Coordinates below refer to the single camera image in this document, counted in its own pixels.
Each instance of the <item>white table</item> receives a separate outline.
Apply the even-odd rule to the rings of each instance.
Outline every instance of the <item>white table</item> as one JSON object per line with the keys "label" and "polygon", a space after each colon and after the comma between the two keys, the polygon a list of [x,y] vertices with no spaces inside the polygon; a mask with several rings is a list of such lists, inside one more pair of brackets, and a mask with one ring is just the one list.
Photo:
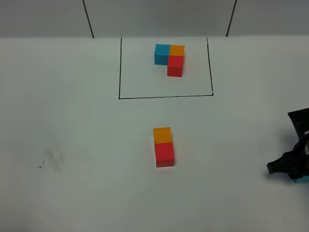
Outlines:
{"label": "white table", "polygon": [[[309,185],[266,164],[297,142],[309,37],[208,39],[214,96],[132,100],[120,39],[1,39],[0,229],[308,231]],[[157,169],[164,126],[177,160]]]}

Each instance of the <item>blue cube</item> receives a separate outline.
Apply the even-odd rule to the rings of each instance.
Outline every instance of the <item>blue cube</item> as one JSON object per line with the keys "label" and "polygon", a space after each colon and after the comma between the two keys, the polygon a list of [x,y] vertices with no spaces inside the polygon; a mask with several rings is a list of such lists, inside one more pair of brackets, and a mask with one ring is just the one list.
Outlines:
{"label": "blue cube", "polygon": [[169,60],[169,48],[170,45],[166,44],[156,44],[154,51],[154,63],[167,65]]}
{"label": "blue cube", "polygon": [[303,182],[308,182],[309,181],[309,176],[303,176],[302,178],[296,179],[294,180],[294,183],[298,184],[298,183],[303,183]]}

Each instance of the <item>yellow cube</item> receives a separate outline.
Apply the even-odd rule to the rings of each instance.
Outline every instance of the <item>yellow cube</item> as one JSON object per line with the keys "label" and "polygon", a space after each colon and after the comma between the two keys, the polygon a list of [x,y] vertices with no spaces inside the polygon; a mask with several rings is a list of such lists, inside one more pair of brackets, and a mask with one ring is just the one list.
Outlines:
{"label": "yellow cube", "polygon": [[169,48],[169,55],[183,57],[184,56],[184,46],[171,45]]}
{"label": "yellow cube", "polygon": [[170,127],[154,128],[154,144],[172,143]]}

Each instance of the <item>stacked blocks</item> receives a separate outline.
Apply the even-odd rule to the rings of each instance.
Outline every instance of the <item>stacked blocks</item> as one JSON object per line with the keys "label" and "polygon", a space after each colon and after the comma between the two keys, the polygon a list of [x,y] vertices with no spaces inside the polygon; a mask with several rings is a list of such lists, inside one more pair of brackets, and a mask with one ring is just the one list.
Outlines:
{"label": "stacked blocks", "polygon": [[154,128],[154,146],[157,168],[175,165],[174,148],[170,127]]}
{"label": "stacked blocks", "polygon": [[168,66],[168,76],[182,77],[184,46],[156,44],[154,59],[155,64]]}

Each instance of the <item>black line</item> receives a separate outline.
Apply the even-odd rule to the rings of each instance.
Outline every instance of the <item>black line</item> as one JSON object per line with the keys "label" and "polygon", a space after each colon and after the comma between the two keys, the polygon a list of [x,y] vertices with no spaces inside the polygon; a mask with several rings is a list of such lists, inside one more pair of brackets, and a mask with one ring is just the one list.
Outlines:
{"label": "black line", "polygon": [[119,97],[120,99],[120,86],[121,86],[121,56],[122,56],[122,37],[120,39],[120,68],[119,68]]}
{"label": "black line", "polygon": [[[206,37],[206,40],[207,40],[207,53],[208,53],[209,73],[211,75],[211,59],[209,57],[209,46],[208,46],[208,38],[207,37]],[[211,76],[211,91],[212,91],[212,95],[213,95],[212,76]]]}
{"label": "black line", "polygon": [[227,28],[227,32],[226,32],[226,37],[228,36],[228,33],[230,32],[230,27],[231,27],[231,24],[232,24],[232,20],[233,20],[236,4],[237,4],[237,0],[235,0],[235,2],[234,2],[234,7],[233,7],[230,23],[228,24],[228,28]]}
{"label": "black line", "polygon": [[87,12],[87,9],[86,9],[85,0],[83,0],[83,5],[84,5],[85,12],[86,12],[86,16],[87,16],[88,24],[89,24],[89,27],[90,27],[91,35],[92,35],[92,38],[94,38],[94,36],[93,36],[93,31],[92,31],[92,27],[91,27],[90,20],[89,20],[89,16],[88,16],[88,12]]}
{"label": "black line", "polygon": [[149,99],[149,98],[186,98],[186,97],[206,97],[213,96],[212,94],[207,95],[187,95],[187,96],[166,96],[166,97],[143,97],[143,98],[119,98],[119,99]]}

